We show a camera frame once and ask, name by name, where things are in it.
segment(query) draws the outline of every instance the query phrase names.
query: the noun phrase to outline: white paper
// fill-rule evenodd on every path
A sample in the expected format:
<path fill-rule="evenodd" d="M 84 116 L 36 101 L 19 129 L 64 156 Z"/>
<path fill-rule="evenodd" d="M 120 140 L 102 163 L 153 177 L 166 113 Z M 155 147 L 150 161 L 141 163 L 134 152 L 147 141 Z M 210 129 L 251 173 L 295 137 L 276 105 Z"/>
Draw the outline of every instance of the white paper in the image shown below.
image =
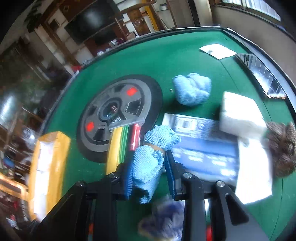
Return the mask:
<path fill-rule="evenodd" d="M 34 213 L 39 221 L 42 221 L 46 216 L 46 195 L 49 185 L 53 148 L 54 142 L 40 142 L 34 192 Z"/>
<path fill-rule="evenodd" d="M 253 99 L 225 91 L 220 111 L 220 130 L 242 137 L 261 139 L 267 127 Z"/>
<path fill-rule="evenodd" d="M 256 139 L 238 138 L 239 173 L 236 196 L 243 204 L 272 195 L 272 168 L 270 153 Z"/>
<path fill-rule="evenodd" d="M 200 50 L 214 56 L 217 59 L 227 58 L 236 54 L 236 52 L 220 44 L 206 45 L 201 47 Z"/>

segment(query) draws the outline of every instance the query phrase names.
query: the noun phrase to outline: red object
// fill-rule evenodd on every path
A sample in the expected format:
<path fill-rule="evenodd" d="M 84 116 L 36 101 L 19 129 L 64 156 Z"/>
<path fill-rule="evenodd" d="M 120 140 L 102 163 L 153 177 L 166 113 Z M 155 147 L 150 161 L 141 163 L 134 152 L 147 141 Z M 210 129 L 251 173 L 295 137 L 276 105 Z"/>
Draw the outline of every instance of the red object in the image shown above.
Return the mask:
<path fill-rule="evenodd" d="M 206 236 L 207 236 L 207 241 L 212 241 L 212 228 L 211 228 L 211 226 L 207 227 Z"/>
<path fill-rule="evenodd" d="M 89 234 L 93 234 L 94 233 L 94 223 L 91 223 L 89 225 Z"/>
<path fill-rule="evenodd" d="M 85 126 L 86 131 L 90 132 L 94 129 L 94 123 L 92 121 L 88 122 Z"/>
<path fill-rule="evenodd" d="M 74 72 L 76 72 L 76 71 L 80 71 L 81 70 L 81 66 L 80 65 L 78 65 L 78 66 L 72 66 L 72 70 L 74 71 Z"/>
<path fill-rule="evenodd" d="M 137 89 L 135 87 L 130 88 L 129 90 L 126 91 L 128 96 L 133 96 L 135 93 L 137 93 Z"/>
<path fill-rule="evenodd" d="M 133 125 L 129 150 L 136 150 L 140 146 L 141 126 L 139 123 Z"/>

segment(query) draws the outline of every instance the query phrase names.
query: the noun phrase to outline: blue microfiber cloth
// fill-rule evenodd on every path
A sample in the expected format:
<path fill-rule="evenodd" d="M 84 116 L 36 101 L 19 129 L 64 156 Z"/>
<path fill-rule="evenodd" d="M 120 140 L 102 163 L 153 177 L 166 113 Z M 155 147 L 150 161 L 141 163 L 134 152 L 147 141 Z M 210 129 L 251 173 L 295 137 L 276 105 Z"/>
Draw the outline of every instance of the blue microfiber cloth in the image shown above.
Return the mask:
<path fill-rule="evenodd" d="M 156 145 L 164 151 L 170 150 L 181 138 L 168 126 L 154 126 L 144 135 L 144 142 Z M 151 201 L 158 185 L 163 166 L 163 154 L 159 150 L 143 145 L 136 149 L 133 157 L 133 185 L 144 191 L 140 203 Z"/>
<path fill-rule="evenodd" d="M 177 75 L 173 78 L 176 99 L 180 104 L 194 106 L 206 101 L 211 93 L 211 79 L 190 73 L 187 77 Z"/>

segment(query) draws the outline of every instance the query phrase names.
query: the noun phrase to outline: green table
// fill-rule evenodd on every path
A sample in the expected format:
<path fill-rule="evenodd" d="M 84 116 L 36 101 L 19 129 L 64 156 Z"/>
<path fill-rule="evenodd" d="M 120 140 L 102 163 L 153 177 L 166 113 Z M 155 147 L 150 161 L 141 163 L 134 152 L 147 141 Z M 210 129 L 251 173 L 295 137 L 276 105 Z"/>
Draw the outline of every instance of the green table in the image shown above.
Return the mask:
<path fill-rule="evenodd" d="M 219 119 L 219 107 L 224 91 L 238 93 L 256 101 L 265 121 L 293 121 L 284 100 L 262 99 L 235 57 L 221 59 L 199 50 L 204 45 L 219 43 L 237 53 L 249 53 L 242 44 L 219 29 L 196 29 L 188 33 L 142 41 L 94 62 L 75 78 L 59 102 L 47 124 L 46 132 L 62 131 L 72 139 L 63 183 L 65 193 L 76 181 L 93 182 L 105 172 L 105 164 L 87 160 L 76 144 L 76 127 L 82 110 L 89 100 L 110 81 L 128 74 L 151 76 L 160 84 L 163 107 L 156 124 L 161 124 L 165 112 L 202 118 Z M 170 92 L 172 78 L 196 72 L 212 80 L 209 99 L 196 107 L 182 106 Z M 296 207 L 294 183 L 296 174 L 274 178 L 273 195 L 248 205 L 270 240 L 275 240 L 285 228 Z M 168 191 L 166 176 L 162 176 L 152 200 Z M 120 240 L 146 240 L 137 234 L 139 221 L 151 213 L 151 204 L 133 201 L 118 202 Z"/>

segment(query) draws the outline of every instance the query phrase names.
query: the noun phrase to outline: white tissue box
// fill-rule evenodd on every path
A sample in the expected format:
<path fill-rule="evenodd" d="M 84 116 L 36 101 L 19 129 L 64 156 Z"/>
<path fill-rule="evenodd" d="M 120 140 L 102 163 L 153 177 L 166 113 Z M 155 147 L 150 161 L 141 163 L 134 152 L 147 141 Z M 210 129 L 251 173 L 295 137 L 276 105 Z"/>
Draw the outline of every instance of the white tissue box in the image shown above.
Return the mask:
<path fill-rule="evenodd" d="M 253 99 L 224 92 L 220 130 L 242 137 L 260 139 L 266 132 L 263 116 Z"/>

